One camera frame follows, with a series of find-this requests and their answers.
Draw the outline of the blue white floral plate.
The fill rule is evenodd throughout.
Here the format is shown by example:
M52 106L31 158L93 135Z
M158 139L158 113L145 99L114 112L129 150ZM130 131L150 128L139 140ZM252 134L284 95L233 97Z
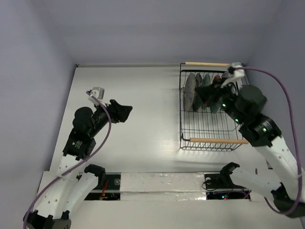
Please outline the blue white floral plate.
M224 73L222 74L221 78L222 78L222 80L223 80L224 82L227 82L228 79L230 78L230 74L229 74L228 72L224 72Z

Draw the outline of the red teal flower plate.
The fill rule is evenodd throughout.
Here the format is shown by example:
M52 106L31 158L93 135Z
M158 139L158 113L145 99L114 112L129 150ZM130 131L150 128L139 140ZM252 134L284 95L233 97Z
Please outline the red teal flower plate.
M213 79L213 83L216 82L216 81L219 81L219 80L221 80L221 76L220 75L216 75L214 77L214 79ZM218 112L218 110L219 110L219 107L218 107L217 104L211 104L210 109L211 109L211 113L212 114L216 114Z

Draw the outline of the dark blue blossom plate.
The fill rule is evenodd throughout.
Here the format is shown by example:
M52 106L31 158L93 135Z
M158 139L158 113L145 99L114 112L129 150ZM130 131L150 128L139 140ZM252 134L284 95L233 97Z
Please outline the dark blue blossom plate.
M203 78L200 73L196 74L195 79L196 79L196 87L202 87ZM201 105L202 105L202 101L200 99L200 96L198 95L197 92L195 92L195 98L194 98L194 102L192 105L193 111L197 112L201 108Z

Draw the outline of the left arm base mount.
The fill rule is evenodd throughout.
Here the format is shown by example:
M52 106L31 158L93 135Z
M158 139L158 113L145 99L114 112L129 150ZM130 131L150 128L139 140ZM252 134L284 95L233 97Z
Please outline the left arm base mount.
M121 173L106 174L103 184L99 184L85 198L88 201L116 201L121 199Z

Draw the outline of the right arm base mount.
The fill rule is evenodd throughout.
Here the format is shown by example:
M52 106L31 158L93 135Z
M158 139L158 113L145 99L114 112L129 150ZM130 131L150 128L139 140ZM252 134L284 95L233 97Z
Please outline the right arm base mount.
M204 175L202 189L206 191L207 200L251 200L251 191L245 187L235 185L230 178L233 170L239 167L237 163L231 162L225 165L218 173L214 172Z

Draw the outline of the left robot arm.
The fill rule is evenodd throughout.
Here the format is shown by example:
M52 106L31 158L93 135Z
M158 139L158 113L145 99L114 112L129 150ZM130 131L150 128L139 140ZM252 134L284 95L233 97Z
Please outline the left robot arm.
M107 125L124 123L132 106L115 100L103 105L94 96L96 110L81 107L74 113L73 128L63 149L56 177L35 198L23 218L25 229L69 229L71 216L94 188L105 184L105 168L87 164L99 148L95 136Z

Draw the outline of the grey deer plate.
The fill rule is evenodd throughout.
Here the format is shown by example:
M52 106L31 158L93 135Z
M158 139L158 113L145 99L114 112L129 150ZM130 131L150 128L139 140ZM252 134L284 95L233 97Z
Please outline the grey deer plate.
M190 111L195 99L196 79L193 73L190 73L184 85L183 107L185 111Z

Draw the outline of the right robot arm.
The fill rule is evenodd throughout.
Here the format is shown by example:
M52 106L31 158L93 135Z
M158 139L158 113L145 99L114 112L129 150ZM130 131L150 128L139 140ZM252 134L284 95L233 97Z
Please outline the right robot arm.
M267 98L261 90L245 85L233 93L230 86L220 83L197 87L197 95L206 105L216 104L237 124L239 132L248 143L270 164L279 181L253 175L236 163L229 163L221 170L219 181L224 187L243 186L263 196L275 205L274 211L289 218L305 215L303 192L304 170L285 143L276 123L261 110Z

